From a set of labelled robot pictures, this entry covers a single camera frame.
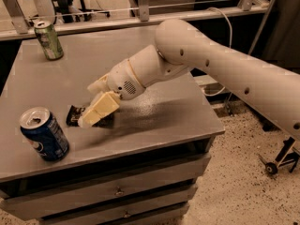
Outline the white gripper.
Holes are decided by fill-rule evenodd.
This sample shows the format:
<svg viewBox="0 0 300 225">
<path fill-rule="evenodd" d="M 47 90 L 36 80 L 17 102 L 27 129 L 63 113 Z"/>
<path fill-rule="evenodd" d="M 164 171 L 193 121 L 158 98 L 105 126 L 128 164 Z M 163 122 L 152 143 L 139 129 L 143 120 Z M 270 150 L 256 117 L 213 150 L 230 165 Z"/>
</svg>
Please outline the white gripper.
<svg viewBox="0 0 300 225">
<path fill-rule="evenodd" d="M 121 99 L 134 99 L 141 95 L 145 88 L 136 78 L 130 61 L 125 59 L 114 66 L 109 74 L 105 74 L 89 84 L 87 90 L 96 96 L 78 120 L 81 128 L 90 128 L 107 115 L 115 112 L 120 106 Z"/>
</svg>

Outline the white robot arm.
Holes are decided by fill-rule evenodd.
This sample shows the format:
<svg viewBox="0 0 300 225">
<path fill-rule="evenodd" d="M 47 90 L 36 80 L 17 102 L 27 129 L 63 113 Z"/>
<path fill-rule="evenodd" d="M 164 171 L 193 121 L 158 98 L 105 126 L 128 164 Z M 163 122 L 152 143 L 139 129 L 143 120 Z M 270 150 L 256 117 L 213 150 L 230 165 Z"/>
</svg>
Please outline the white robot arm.
<svg viewBox="0 0 300 225">
<path fill-rule="evenodd" d="M 300 75 L 225 47 L 182 20 L 156 29 L 155 43 L 115 65 L 88 86 L 95 95 L 78 124 L 90 128 L 116 111 L 122 100 L 154 83 L 197 68 L 291 137 L 300 140 Z"/>
</svg>

